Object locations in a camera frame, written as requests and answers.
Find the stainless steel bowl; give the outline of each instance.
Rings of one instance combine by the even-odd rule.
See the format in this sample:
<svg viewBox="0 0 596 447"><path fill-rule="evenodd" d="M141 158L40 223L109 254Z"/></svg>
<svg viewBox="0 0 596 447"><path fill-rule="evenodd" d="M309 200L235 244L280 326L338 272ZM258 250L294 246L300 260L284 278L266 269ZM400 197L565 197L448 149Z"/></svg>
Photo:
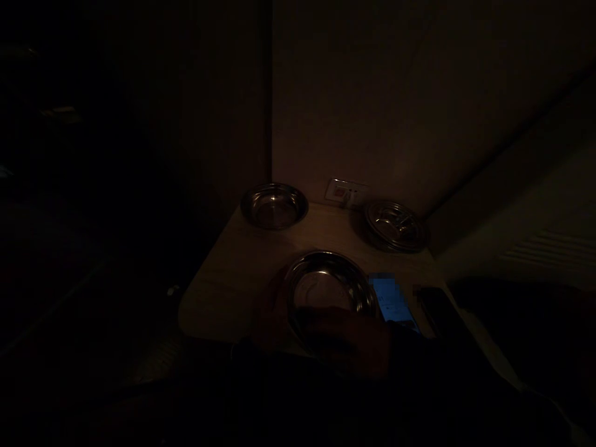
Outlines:
<svg viewBox="0 0 596 447"><path fill-rule="evenodd" d="M304 219L309 202L296 188L282 183L255 186L240 203L244 217L267 230L283 230Z"/></svg>
<svg viewBox="0 0 596 447"><path fill-rule="evenodd" d="M394 202L373 202L364 209L371 241L387 251L416 253L428 243L428 232L413 211Z"/></svg>
<svg viewBox="0 0 596 447"><path fill-rule="evenodd" d="M285 281L288 285L288 321L304 348L296 310L300 307L343 307L363 315L380 317L377 295L368 284L360 267L343 255L332 251L311 251L289 268Z"/></svg>

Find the phone screen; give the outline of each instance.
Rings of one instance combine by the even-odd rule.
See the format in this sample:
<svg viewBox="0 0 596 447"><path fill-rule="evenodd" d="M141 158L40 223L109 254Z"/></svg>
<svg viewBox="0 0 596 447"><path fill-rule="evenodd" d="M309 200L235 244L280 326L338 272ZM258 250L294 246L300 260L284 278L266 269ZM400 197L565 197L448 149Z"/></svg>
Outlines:
<svg viewBox="0 0 596 447"><path fill-rule="evenodd" d="M420 333L408 303L394 278L370 279L385 321L394 321Z"/></svg>

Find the electrical socket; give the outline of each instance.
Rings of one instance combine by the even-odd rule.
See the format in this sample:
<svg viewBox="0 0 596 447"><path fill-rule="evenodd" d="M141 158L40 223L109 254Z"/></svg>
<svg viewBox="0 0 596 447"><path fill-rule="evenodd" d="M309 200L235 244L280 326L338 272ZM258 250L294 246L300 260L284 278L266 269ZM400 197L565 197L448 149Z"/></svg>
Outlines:
<svg viewBox="0 0 596 447"><path fill-rule="evenodd" d="M326 200L342 202L346 208L358 208L366 200L368 186L345 180L331 179L325 193Z"/></svg>

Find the wall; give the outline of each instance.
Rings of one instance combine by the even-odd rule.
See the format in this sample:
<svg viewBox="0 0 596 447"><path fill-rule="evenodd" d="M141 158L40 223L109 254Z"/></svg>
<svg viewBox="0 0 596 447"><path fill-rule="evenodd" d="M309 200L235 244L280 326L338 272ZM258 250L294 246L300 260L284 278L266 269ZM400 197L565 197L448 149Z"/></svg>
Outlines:
<svg viewBox="0 0 596 447"><path fill-rule="evenodd" d="M211 242L268 176L261 3L73 4L146 153L177 179Z"/></svg>
<svg viewBox="0 0 596 447"><path fill-rule="evenodd" d="M428 218L446 281L596 290L595 120L592 74Z"/></svg>
<svg viewBox="0 0 596 447"><path fill-rule="evenodd" d="M594 57L590 2L286 1L273 18L273 179L428 212Z"/></svg>

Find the table top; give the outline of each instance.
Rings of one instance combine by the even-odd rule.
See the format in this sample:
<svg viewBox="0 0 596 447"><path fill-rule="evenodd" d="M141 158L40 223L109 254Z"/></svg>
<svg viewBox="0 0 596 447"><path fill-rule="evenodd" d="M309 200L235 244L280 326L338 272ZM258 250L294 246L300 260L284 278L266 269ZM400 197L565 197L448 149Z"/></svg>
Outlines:
<svg viewBox="0 0 596 447"><path fill-rule="evenodd" d="M183 295L178 310L182 331L210 340L240 340L250 329L254 296L275 273L306 251L330 250L365 273L395 274L421 333L434 336L413 296L417 286L446 290L432 255L428 250L409 255L380 251L368 243L362 224L360 212L311 204L297 225L263 230L250 225L237 208Z"/></svg>

